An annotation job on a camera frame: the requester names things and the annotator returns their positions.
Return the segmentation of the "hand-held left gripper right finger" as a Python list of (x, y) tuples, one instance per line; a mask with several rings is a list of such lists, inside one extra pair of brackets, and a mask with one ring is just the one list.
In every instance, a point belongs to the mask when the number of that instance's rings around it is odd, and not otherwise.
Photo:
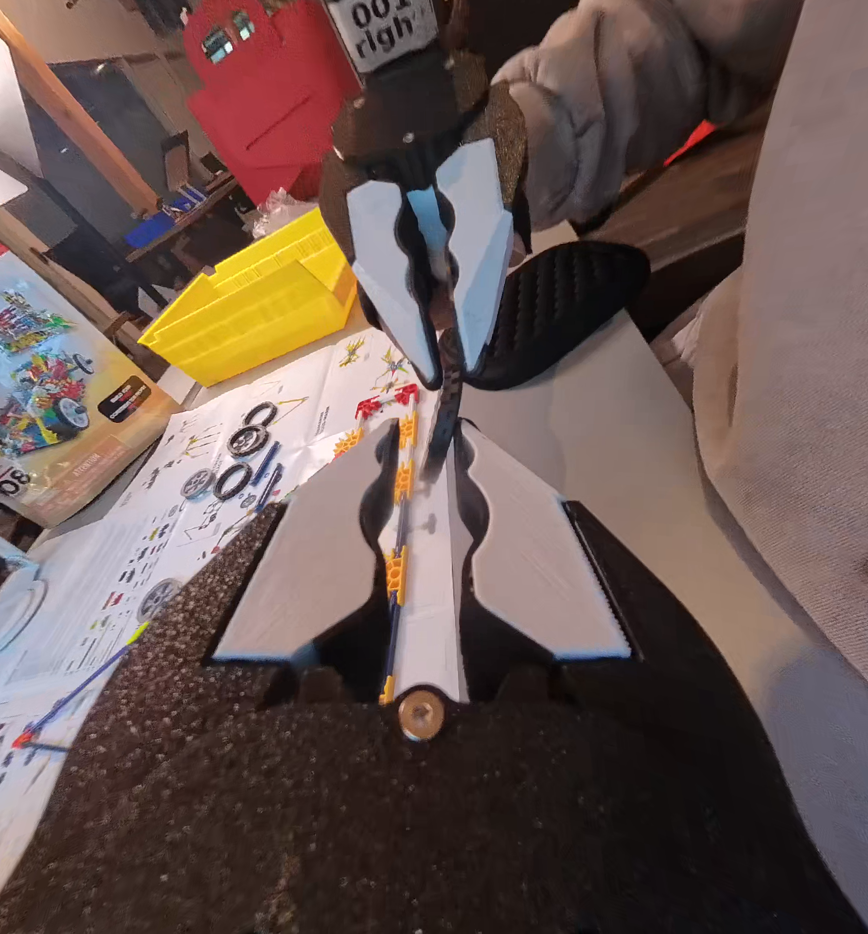
[(472, 424), (453, 442), (468, 540), (458, 620), (468, 694), (513, 670), (625, 660), (633, 647), (566, 501)]

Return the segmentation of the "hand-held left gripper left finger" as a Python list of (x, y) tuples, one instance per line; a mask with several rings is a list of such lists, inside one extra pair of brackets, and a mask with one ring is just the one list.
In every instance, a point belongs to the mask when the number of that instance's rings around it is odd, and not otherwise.
[(314, 473), (269, 530), (213, 649), (215, 662), (335, 671), (377, 698), (390, 639), (379, 540), (393, 516), (399, 426), (381, 424)]

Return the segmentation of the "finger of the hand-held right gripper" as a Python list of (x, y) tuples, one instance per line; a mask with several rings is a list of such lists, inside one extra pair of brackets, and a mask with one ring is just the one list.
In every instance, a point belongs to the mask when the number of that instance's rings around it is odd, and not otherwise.
[(429, 315), (432, 277), (427, 249), (403, 190), (369, 180), (347, 194), (352, 267), (382, 329), (428, 390), (443, 381), (437, 337)]
[(494, 335), (513, 245), (513, 216), (502, 197), (494, 140), (459, 146), (435, 180), (448, 216), (454, 327), (463, 372), (472, 377)]

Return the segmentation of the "yellow plastic parts bin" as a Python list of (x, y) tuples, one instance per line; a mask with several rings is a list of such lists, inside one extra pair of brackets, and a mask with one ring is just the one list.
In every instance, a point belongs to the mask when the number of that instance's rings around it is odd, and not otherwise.
[(198, 274), (139, 343), (210, 388), (340, 331), (356, 279), (318, 207)]

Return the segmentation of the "person's right forearm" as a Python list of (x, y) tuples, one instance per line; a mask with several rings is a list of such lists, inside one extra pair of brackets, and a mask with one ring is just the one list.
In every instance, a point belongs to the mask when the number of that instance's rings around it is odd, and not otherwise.
[(629, 175), (661, 166), (704, 122), (775, 89), (801, 1), (581, 1), (506, 62), (528, 137), (534, 230), (585, 224)]

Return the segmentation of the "grey desk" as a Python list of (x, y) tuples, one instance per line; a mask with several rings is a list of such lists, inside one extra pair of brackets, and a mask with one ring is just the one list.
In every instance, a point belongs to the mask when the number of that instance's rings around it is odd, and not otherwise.
[(868, 684), (731, 523), (625, 317), (463, 413), (576, 505), (640, 660), (527, 661), (414, 743), (216, 663), (268, 508), (117, 669), (0, 932), (868, 932)]

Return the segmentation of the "colourful rod and connector model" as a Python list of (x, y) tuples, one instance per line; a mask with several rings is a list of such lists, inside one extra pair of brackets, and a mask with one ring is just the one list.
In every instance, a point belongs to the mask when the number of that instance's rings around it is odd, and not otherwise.
[(402, 610), (407, 596), (407, 523), (415, 490), (416, 463), (419, 432), (419, 387), (414, 382), (394, 381), (396, 367), (391, 351), (384, 360), (388, 365), (389, 383), (381, 394), (376, 394), (358, 403), (355, 410), (355, 426), (337, 439), (334, 459), (354, 448), (366, 434), (366, 425), (373, 414), (379, 414), (386, 405), (396, 404), (405, 408), (398, 420), (398, 456), (393, 484), (393, 505), (396, 509), (396, 531), (393, 548), (385, 553), (385, 585), (388, 598), (390, 638), (384, 665), (384, 681), (379, 696), (381, 706), (389, 706), (395, 697), (395, 651)]

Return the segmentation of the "clear plastic bag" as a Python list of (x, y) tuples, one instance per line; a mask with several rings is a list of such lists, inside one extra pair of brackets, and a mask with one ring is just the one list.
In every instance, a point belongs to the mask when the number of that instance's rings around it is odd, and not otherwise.
[(261, 240), (287, 227), (318, 206), (314, 199), (299, 200), (284, 188), (268, 194), (245, 218), (244, 226), (253, 241)]

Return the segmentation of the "large fold-out instruction sheet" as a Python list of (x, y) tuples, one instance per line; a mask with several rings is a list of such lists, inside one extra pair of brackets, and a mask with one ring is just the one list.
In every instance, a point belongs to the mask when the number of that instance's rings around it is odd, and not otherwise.
[[(46, 582), (43, 605), (0, 652), (0, 892), (17, 866), (89, 709), (113, 669), (42, 731), (41, 746), (12, 742), (32, 721), (109, 660), (139, 627), (142, 597), (158, 581), (185, 585), (260, 513), (255, 504), (277, 463), (277, 503), (331, 461), (337, 439), (355, 426), (361, 401), (413, 367), (376, 330), (275, 367), (258, 379), (171, 417), (158, 446), (100, 520), (50, 538), (34, 550)], [(272, 443), (275, 461), (258, 485), (255, 471)], [(204, 502), (185, 506), (184, 481), (211, 469)]]

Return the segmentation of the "blue rods with small connectors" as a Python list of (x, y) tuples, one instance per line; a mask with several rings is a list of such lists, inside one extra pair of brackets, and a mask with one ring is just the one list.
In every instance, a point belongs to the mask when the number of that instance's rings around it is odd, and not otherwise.
[(140, 624), (134, 634), (124, 644), (124, 646), (116, 653), (114, 653), (109, 660), (104, 662), (99, 668), (92, 671), (83, 682), (78, 683), (78, 685), (68, 694), (59, 698), (45, 715), (43, 715), (38, 720), (29, 723), (12, 742), (10, 749), (18, 751), (32, 746), (41, 746), (42, 743), (38, 740), (38, 737), (41, 735), (45, 727), (53, 722), (54, 719), (57, 718), (61, 712), (79, 695), (86, 692), (92, 683), (99, 680), (105, 673), (112, 670), (121, 660), (123, 660), (130, 649), (136, 645), (136, 642), (142, 637), (151, 624), (152, 620), (147, 620), (146, 622)]

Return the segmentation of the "brown construction set bag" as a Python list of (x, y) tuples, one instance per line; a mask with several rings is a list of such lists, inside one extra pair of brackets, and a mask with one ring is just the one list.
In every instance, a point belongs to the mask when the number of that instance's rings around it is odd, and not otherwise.
[(0, 255), (0, 504), (53, 528), (180, 409), (42, 277)]

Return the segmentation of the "person in beige hoodie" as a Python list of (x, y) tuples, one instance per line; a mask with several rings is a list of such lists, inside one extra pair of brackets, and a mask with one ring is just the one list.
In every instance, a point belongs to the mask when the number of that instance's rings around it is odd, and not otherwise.
[(702, 308), (699, 452), (748, 541), (868, 682), (868, 2), (804, 2), (742, 265)]

